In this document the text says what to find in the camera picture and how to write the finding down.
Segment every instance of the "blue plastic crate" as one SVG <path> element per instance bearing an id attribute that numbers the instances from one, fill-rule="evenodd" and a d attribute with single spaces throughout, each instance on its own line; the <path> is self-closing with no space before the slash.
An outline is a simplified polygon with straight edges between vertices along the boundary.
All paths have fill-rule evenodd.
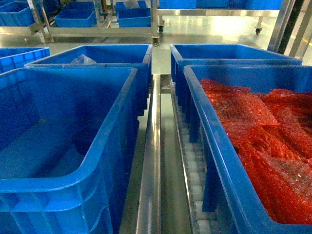
<path id="1" fill-rule="evenodd" d="M 198 8 L 226 8 L 229 7 L 230 0 L 196 0 Z"/>
<path id="2" fill-rule="evenodd" d="M 230 0 L 229 7 L 231 9 L 245 9 L 246 0 Z"/>
<path id="3" fill-rule="evenodd" d="M 196 0 L 159 0 L 160 9 L 196 9 Z"/>
<path id="4" fill-rule="evenodd" d="M 93 2 L 70 2 L 54 18 L 58 27 L 88 28 L 97 24 Z"/>
<path id="5" fill-rule="evenodd" d="M 14 0 L 0 0 L 0 6 L 13 2 Z"/>
<path id="6" fill-rule="evenodd" d="M 190 142 L 203 132 L 207 161 L 203 210 L 215 212 L 220 232 L 227 234 L 312 233 L 312 225 L 274 222 L 267 214 L 227 133 L 205 94 L 200 80 L 209 78 L 230 86 L 312 91 L 312 67 L 304 66 L 186 66 L 184 113 L 190 124 Z"/>
<path id="7" fill-rule="evenodd" d="M 147 8 L 145 0 L 137 1 L 137 3 L 140 8 Z"/>
<path id="8" fill-rule="evenodd" d="M 25 2 L 12 2 L 0 7 L 0 26 L 26 27 L 35 23 L 33 14 Z"/>
<path id="9" fill-rule="evenodd" d="M 50 49 L 45 48 L 0 48 L 0 73 L 21 68 L 29 62 L 50 55 Z"/>
<path id="10" fill-rule="evenodd" d="M 151 9 L 119 9 L 117 14 L 117 21 L 120 28 L 151 27 Z"/>
<path id="11" fill-rule="evenodd" d="M 236 44 L 177 44 L 170 45 L 171 74 L 179 96 L 179 79 L 186 65 L 301 65 L 289 56 Z"/>
<path id="12" fill-rule="evenodd" d="M 251 10 L 279 10 L 282 0 L 247 0 L 246 9 Z"/>
<path id="13" fill-rule="evenodd" d="M 36 67 L 84 67 L 86 65 L 71 65 L 71 61 L 81 54 L 93 59 L 100 67 L 135 67 L 138 69 L 137 76 L 141 80 L 138 100 L 140 103 L 140 115 L 147 108 L 148 85 L 152 77 L 152 49 L 151 45 L 86 45 L 52 55 L 46 59 L 40 59 L 26 66 Z"/>
<path id="14" fill-rule="evenodd" d="M 118 233 L 139 125 L 136 73 L 0 75 L 1 233 Z"/>

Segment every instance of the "green epoxy floor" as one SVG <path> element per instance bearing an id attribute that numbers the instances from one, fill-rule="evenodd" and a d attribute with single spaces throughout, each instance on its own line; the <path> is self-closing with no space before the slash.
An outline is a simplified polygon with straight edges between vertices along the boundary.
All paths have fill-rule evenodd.
<path id="1" fill-rule="evenodd" d="M 276 18 L 264 18 L 263 30 L 259 36 L 255 34 L 257 17 L 164 17 L 164 33 L 161 35 L 158 47 L 154 47 L 153 74 L 169 74 L 170 49 L 169 44 L 175 43 L 239 43 L 257 48 L 268 47 Z M 115 43 L 151 43 L 146 38 L 57 38 L 56 43 L 50 43 L 51 54 L 59 53 L 86 44 Z M 291 38 L 286 55 L 289 53 L 293 38 Z M 38 36 L 24 37 L 1 36 L 0 47 L 42 47 Z M 303 59 L 304 65 L 312 65 L 312 48 L 309 46 Z M 162 141 L 163 141 L 163 181 L 162 181 L 162 217 L 163 233 L 190 233 L 187 215 L 186 195 L 184 191 L 181 159 L 175 142 L 174 116 L 169 94 L 161 95 L 162 111 Z M 120 229 L 122 234 L 134 234 L 137 223 L 137 202 L 140 191 L 140 177 L 144 155 L 147 111 L 139 118 L 140 127 L 136 145 L 136 155 L 128 188 L 128 197 L 124 217 Z"/>

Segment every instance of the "cart wheel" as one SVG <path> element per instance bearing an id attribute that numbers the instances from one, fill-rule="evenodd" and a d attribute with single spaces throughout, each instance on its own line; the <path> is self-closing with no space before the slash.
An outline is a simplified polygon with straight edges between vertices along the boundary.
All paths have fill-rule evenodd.
<path id="1" fill-rule="evenodd" d="M 158 38 L 153 38 L 153 45 L 154 46 L 158 46 L 159 45 Z"/>
<path id="2" fill-rule="evenodd" d="M 158 26 L 159 27 L 159 33 L 163 33 L 164 31 L 164 26 Z"/>
<path id="3" fill-rule="evenodd" d="M 262 30 L 262 28 L 257 28 L 257 29 L 255 30 L 255 33 L 257 34 L 257 36 L 260 34 L 261 30 Z"/>

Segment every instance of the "white roller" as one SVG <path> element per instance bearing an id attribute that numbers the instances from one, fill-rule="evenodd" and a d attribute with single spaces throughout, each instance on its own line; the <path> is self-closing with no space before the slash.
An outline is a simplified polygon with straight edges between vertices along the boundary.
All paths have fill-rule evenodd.
<path id="1" fill-rule="evenodd" d="M 196 160 L 194 151 L 187 151 L 187 152 L 185 152 L 185 154 L 186 154 L 187 158 L 191 158 L 192 160 Z"/>
<path id="2" fill-rule="evenodd" d="M 203 193 L 202 187 L 199 185 L 193 185 L 193 186 L 191 186 L 191 188 L 192 188 L 193 202 L 203 201 L 204 193 Z"/>
<path id="3" fill-rule="evenodd" d="M 182 128 L 181 129 L 181 133 L 182 133 L 182 135 L 188 135 L 189 134 L 189 130 L 187 128 Z"/>
<path id="4" fill-rule="evenodd" d="M 190 185 L 201 185 L 198 172 L 190 172 L 189 175 Z"/>
<path id="5" fill-rule="evenodd" d="M 199 234 L 211 234 L 209 222 L 207 220 L 197 221 L 196 230 Z"/>
<path id="6" fill-rule="evenodd" d="M 203 212 L 203 202 L 196 201 L 194 202 L 195 213 L 196 213 L 196 220 L 208 220 L 208 214 Z"/>
<path id="7" fill-rule="evenodd" d="M 186 167 L 188 169 L 188 173 L 198 172 L 197 164 L 196 164 L 196 161 L 194 161 L 194 160 L 187 160 L 187 166 Z"/>

